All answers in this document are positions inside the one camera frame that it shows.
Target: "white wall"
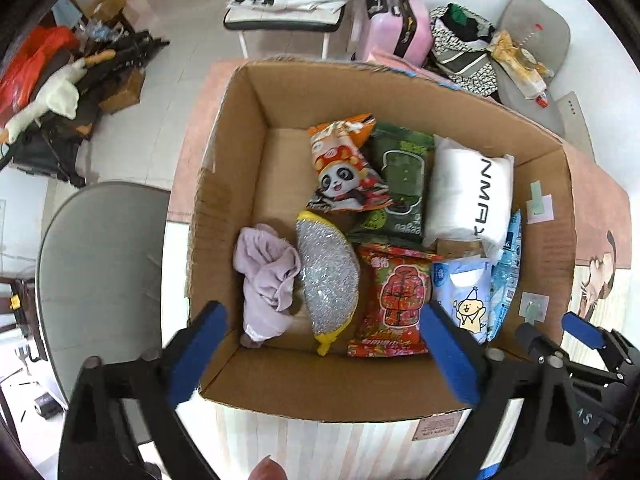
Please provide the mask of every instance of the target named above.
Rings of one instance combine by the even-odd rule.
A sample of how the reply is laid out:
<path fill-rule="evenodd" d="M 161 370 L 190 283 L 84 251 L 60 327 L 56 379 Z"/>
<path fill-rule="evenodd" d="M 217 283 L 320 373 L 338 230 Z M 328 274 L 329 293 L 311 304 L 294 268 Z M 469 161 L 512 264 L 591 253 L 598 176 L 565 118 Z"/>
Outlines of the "white wall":
<path fill-rule="evenodd" d="M 47 179 L 42 176 L 31 176 L 12 168 L 0 171 L 0 200 L 6 200 L 0 250 L 3 274 L 34 275 L 46 192 Z"/>
<path fill-rule="evenodd" d="M 429 8 L 456 2 L 497 23 L 509 0 L 423 0 Z M 640 225 L 640 73 L 606 22 L 587 0 L 542 0 L 571 28 L 564 66 L 550 86 L 555 98 L 578 95 L 597 163 L 629 194 Z M 634 230 L 634 277 L 625 334 L 640 344 L 640 231 Z"/>

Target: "panda face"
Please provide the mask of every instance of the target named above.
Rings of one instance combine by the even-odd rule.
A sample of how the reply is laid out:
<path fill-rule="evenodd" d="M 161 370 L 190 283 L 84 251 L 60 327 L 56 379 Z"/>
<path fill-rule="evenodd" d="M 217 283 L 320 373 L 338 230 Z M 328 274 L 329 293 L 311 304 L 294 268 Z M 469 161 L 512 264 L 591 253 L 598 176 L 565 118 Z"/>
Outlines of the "panda face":
<path fill-rule="evenodd" d="M 320 173 L 320 190 L 329 198 L 344 195 L 359 185 L 358 170 L 348 162 L 338 162 Z"/>

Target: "pink suitcase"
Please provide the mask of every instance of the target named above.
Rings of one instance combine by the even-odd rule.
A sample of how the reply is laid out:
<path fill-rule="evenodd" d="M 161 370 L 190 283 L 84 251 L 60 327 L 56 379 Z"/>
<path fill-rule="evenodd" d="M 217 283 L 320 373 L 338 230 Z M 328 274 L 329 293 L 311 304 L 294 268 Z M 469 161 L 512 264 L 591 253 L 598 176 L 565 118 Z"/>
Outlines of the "pink suitcase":
<path fill-rule="evenodd" d="M 433 44 L 429 11 L 420 0 L 365 0 L 366 16 L 355 59 L 366 61 L 374 47 L 422 66 Z"/>

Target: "screw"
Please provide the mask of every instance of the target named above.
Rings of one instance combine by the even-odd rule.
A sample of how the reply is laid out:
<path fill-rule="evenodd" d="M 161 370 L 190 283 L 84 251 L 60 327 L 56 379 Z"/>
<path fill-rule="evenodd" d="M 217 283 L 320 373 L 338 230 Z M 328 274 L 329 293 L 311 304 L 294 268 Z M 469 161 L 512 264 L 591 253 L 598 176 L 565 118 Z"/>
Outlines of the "screw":
<path fill-rule="evenodd" d="M 82 366 L 84 368 L 95 368 L 100 366 L 101 363 L 102 363 L 102 360 L 97 355 L 93 355 L 85 359 L 84 363 L 82 363 Z"/>
<path fill-rule="evenodd" d="M 555 355 L 550 355 L 549 357 L 547 357 L 546 362 L 553 368 L 560 369 L 563 366 L 562 359 L 560 359 L 558 356 L 555 356 Z"/>
<path fill-rule="evenodd" d="M 504 361 L 504 352 L 499 348 L 487 348 L 484 351 L 484 355 L 486 355 L 491 361 Z"/>
<path fill-rule="evenodd" d="M 142 355 L 140 357 L 142 358 L 143 361 L 147 361 L 147 362 L 155 361 L 160 357 L 160 351 L 156 348 L 149 348 L 148 350 L 145 350 L 144 352 L 142 352 Z"/>

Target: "green wet wipes package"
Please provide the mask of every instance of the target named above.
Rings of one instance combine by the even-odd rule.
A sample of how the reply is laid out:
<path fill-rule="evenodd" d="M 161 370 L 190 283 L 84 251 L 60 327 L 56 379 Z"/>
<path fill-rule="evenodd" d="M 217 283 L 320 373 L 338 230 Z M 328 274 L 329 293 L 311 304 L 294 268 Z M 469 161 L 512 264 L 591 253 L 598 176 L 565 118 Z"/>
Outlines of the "green wet wipes package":
<path fill-rule="evenodd" d="M 363 213 L 348 234 L 355 243 L 422 248 L 426 176 L 433 165 L 433 135 L 378 123 L 362 148 L 389 186 L 392 205 Z"/>

